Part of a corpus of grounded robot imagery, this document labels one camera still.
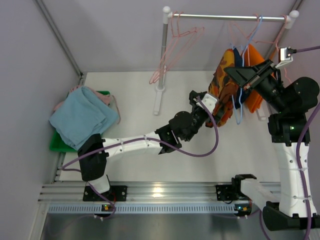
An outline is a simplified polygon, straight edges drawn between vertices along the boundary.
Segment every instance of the white wall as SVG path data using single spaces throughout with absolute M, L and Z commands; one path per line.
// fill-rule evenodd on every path
M 154 70 L 160 61 L 162 8 L 191 14 L 265 16 L 287 14 L 295 0 L 45 0 L 84 72 Z M 255 22 L 239 23 L 249 34 Z M 205 33 L 175 69 L 213 70 L 229 46 L 221 20 L 182 19 L 181 29 Z M 272 41 L 281 23 L 264 23 L 256 37 Z M 245 44 L 243 37 L 239 42 Z M 264 53 L 269 46 L 260 45 Z
M 320 45 L 320 1 L 306 0 L 301 6 L 300 17 L 296 20 L 293 28 L 285 38 L 283 46 L 291 46 L 294 49 L 302 49 Z M 287 68 L 288 76 L 292 81 L 299 77 L 310 77 L 320 85 L 320 50 L 295 54 L 293 63 Z M 310 126 L 310 149 L 309 149 L 309 176 L 313 202 L 320 213 L 320 113 Z
M 24 240 L 57 157 L 48 118 L 78 80 L 32 0 L 2 0 L 0 29 L 0 239 Z

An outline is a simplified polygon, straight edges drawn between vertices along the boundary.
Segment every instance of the light blue towel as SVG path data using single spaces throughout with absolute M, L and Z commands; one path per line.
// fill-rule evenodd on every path
M 49 121 L 65 144 L 78 150 L 93 134 L 102 134 L 118 119 L 118 114 L 89 88 L 71 92 Z

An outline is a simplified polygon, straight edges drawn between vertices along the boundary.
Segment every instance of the metal floor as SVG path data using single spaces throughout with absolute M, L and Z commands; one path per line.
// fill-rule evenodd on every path
M 212 214 L 118 214 L 101 222 L 80 214 L 48 214 L 41 240 L 264 240 L 259 215 L 226 219 Z M 272 240 L 301 240 L 303 231 L 269 232 Z

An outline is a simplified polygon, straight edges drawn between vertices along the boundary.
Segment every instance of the green basket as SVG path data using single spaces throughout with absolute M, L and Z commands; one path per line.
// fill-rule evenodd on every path
M 98 93 L 101 93 L 103 95 L 109 95 L 109 91 L 97 91 Z M 61 136 L 59 133 L 57 133 L 57 130 L 54 130 L 54 134 L 50 143 L 50 150 L 54 152 L 62 152 L 62 153 L 76 153 L 77 150 L 73 149 L 72 147 L 65 144 L 65 142 L 61 139 Z

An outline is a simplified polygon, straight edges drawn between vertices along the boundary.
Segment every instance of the metal rod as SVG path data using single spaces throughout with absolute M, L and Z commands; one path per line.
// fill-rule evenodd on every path
M 295 3 L 294 3 L 293 6 L 292 6 L 290 12 L 291 12 L 291 11 L 294 11 L 294 10 L 299 11 L 299 9 L 301 8 L 303 2 L 304 2 L 304 0 L 296 0 Z M 286 29 L 286 28 L 285 28 L 285 29 L 283 30 L 282 35 L 279 37 L 279 40 L 278 40 L 278 43 L 277 43 L 278 46 L 281 45 L 283 39 L 285 39 L 285 37 L 287 36 L 288 32 L 289 32 L 289 29 Z M 270 46 L 268 52 L 267 52 L 266 55 L 265 55 L 265 59 L 270 58 L 271 54 L 273 54 L 273 52 L 275 51 L 275 49 L 276 49 L 276 45 L 275 45 L 275 44 L 272 44 L 272 45 Z
M 249 21 L 256 22 L 261 19 L 256 16 L 228 16 L 228 15 L 199 15 L 199 14 L 173 14 L 173 17 L 180 18 L 196 18 L 196 19 L 213 19 L 213 20 L 229 20 L 229 21 Z M 284 23 L 286 21 L 283 16 L 263 16 L 262 21 L 264 22 L 274 22 L 274 23 Z
M 55 36 L 56 40 L 58 41 L 60 47 L 62 48 L 65 56 L 67 57 L 67 59 L 69 60 L 69 62 L 71 63 L 74 71 L 76 72 L 76 74 L 81 77 L 82 76 L 82 72 L 75 60 L 75 58 L 73 57 L 73 55 L 71 54 L 71 51 L 68 47 L 68 45 L 66 44 L 64 38 L 62 37 L 57 25 L 55 24 L 51 14 L 49 13 L 46 5 L 44 4 L 44 2 L 42 0 L 33 0 L 35 5 L 39 8 L 40 12 L 42 13 L 44 19 L 46 20 L 46 22 L 48 23 L 53 35 Z
M 162 203 L 217 203 L 215 185 L 230 184 L 229 182 L 111 182 L 112 186 L 126 185 L 126 203 L 158 204 L 155 198 L 158 190 L 161 190 Z M 261 182 L 261 184 L 277 196 L 281 193 L 279 182 Z M 45 184 L 39 195 L 40 202 L 79 203 L 83 199 L 86 183 L 83 181 L 55 182 Z
M 158 89 L 162 90 L 164 88 L 164 79 L 165 79 L 165 52 L 167 50 L 167 37 L 168 37 L 168 24 L 163 24 L 162 30 L 162 45 L 161 45 L 161 59 L 160 62 L 160 73 L 159 73 L 159 84 Z

